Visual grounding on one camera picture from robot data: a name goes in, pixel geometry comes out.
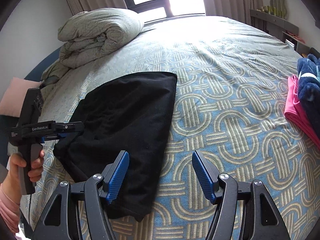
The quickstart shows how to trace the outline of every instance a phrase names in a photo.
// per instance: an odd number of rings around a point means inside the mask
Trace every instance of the pink pillow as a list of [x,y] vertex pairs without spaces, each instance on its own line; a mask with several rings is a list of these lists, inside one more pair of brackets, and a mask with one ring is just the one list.
[[24,98],[29,88],[38,88],[41,82],[12,78],[0,102],[0,114],[20,117]]

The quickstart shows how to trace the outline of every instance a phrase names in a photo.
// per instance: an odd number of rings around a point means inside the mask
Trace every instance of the navy blue towel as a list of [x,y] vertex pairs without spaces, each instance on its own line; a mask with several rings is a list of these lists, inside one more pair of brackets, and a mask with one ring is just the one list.
[[312,54],[298,60],[298,97],[318,138],[320,138],[320,62]]

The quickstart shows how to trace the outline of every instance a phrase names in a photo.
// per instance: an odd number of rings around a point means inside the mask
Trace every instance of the pink sleeve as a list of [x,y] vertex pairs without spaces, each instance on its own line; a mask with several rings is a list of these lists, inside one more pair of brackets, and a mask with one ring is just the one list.
[[20,219],[19,205],[14,203],[2,190],[0,185],[0,215],[7,224],[10,231],[15,235],[19,232],[18,224]]

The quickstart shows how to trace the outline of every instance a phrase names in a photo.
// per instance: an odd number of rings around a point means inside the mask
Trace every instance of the blue patterned bedsheet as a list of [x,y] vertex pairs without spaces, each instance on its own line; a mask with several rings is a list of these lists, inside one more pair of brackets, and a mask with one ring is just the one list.
[[[292,240],[304,240],[319,217],[320,153],[283,115],[287,77],[300,57],[274,37],[223,17],[190,17],[147,27],[115,53],[70,70],[44,104],[40,121],[67,122],[87,92],[141,71],[178,76],[176,102],[153,211],[141,223],[112,221],[117,239],[204,239],[214,209],[191,165],[200,149],[239,181],[261,179]],[[31,225],[56,185],[72,181],[46,142],[44,174],[32,196]],[[21,208],[28,217],[28,197]],[[240,231],[242,203],[233,239]],[[82,232],[89,239],[84,206]]]

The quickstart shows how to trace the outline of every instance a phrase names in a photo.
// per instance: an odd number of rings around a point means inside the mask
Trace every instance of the pink towel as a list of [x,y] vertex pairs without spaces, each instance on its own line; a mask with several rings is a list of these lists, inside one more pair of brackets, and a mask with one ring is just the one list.
[[289,90],[284,109],[284,116],[304,131],[304,133],[308,135],[313,143],[320,149],[320,140],[314,132],[298,98],[298,82],[298,78],[295,75],[288,78]]

